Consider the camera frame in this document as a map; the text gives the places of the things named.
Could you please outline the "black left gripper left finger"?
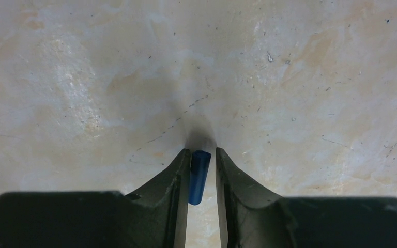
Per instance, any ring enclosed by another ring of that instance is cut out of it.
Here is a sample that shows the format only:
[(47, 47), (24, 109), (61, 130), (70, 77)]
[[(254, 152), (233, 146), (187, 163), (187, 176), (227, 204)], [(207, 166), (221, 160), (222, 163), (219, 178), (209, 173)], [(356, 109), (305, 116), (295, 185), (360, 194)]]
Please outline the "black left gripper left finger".
[(0, 247), (184, 247), (191, 153), (138, 189), (7, 192), (0, 195)]

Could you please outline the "blue marker cap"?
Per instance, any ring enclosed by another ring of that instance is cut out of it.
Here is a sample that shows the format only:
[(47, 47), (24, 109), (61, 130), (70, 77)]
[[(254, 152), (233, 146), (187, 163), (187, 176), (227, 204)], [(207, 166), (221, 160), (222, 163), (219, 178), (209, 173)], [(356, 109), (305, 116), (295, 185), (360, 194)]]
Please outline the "blue marker cap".
[(203, 150), (197, 150), (191, 155), (189, 186), (191, 205), (196, 206), (202, 201), (210, 160), (211, 154)]

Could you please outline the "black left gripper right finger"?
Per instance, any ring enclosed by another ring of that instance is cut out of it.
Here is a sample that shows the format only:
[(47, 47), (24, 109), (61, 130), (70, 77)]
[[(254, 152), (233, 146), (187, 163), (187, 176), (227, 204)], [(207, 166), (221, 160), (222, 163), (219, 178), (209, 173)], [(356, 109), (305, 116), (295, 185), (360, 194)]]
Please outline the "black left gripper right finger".
[(216, 150), (222, 247), (397, 247), (396, 197), (283, 197)]

